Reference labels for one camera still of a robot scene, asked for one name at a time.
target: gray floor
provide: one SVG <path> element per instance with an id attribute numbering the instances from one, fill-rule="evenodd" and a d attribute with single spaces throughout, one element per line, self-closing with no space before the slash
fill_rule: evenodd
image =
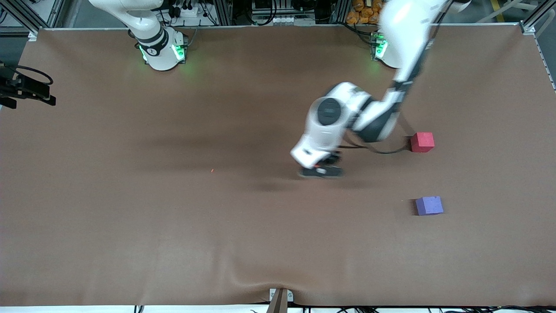
<path id="1" fill-rule="evenodd" d="M 124 27 L 123 23 L 110 14 L 95 8 L 88 0 L 75 0 L 70 17 L 66 18 L 66 27 L 78 28 L 116 28 Z M 445 23 L 475 23 L 493 12 L 490 0 L 473 0 L 468 8 L 458 14 L 446 15 Z M 528 12 L 512 8 L 504 13 L 506 22 L 517 22 L 527 17 Z M 17 63 L 23 51 L 26 38 L 1 38 L 0 60 L 6 63 Z M 538 39 L 545 61 L 552 73 L 556 73 L 556 21 L 551 23 Z"/>

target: brown tabletop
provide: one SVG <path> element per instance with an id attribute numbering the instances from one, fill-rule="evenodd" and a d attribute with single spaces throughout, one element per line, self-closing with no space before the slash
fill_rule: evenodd
<path id="1" fill-rule="evenodd" d="M 518 26 L 442 27 L 406 98 L 426 154 L 289 156 L 339 82 L 394 71 L 340 27 L 200 30 L 156 72 L 125 31 L 42 31 L 58 105 L 0 113 L 0 304 L 556 305 L 556 95 Z M 399 127 L 377 148 L 397 148 Z M 445 213 L 415 214 L 439 195 Z"/>

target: cube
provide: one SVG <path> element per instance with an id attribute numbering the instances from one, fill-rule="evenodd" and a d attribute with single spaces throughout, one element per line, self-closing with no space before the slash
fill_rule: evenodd
<path id="1" fill-rule="evenodd" d="M 432 148 L 434 148 L 433 133 L 416 133 L 411 137 L 412 152 L 425 153 Z"/>
<path id="2" fill-rule="evenodd" d="M 415 204 L 417 204 L 417 213 L 421 216 L 444 213 L 440 197 L 422 197 L 415 200 Z"/>

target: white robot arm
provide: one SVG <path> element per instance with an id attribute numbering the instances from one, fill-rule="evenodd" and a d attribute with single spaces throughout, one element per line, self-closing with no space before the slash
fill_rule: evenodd
<path id="1" fill-rule="evenodd" d="M 187 43 L 183 33 L 164 27 L 152 9 L 163 0 L 89 0 L 91 4 L 122 21 L 139 42 L 143 58 L 158 71 L 172 69 L 185 60 Z"/>
<path id="2" fill-rule="evenodd" d="M 463 10 L 467 4 L 458 5 Z M 448 0 L 390 0 L 380 14 L 380 32 L 388 41 L 388 53 L 400 68 L 384 98 L 370 94 L 349 82 L 336 85 L 317 99 L 307 115 L 301 140 L 292 149 L 292 157 L 303 166 L 304 176 L 338 176 L 341 170 L 331 167 L 338 160 L 336 149 L 346 129 L 363 142 L 386 139 L 398 120 L 400 105 L 415 77 L 419 74 L 429 40 L 430 26 Z"/>

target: purple block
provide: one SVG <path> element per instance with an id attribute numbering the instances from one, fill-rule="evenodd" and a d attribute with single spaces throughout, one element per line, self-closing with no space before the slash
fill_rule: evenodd
<path id="1" fill-rule="evenodd" d="M 444 213 L 440 197 L 422 197 L 415 200 L 419 215 L 436 215 Z"/>

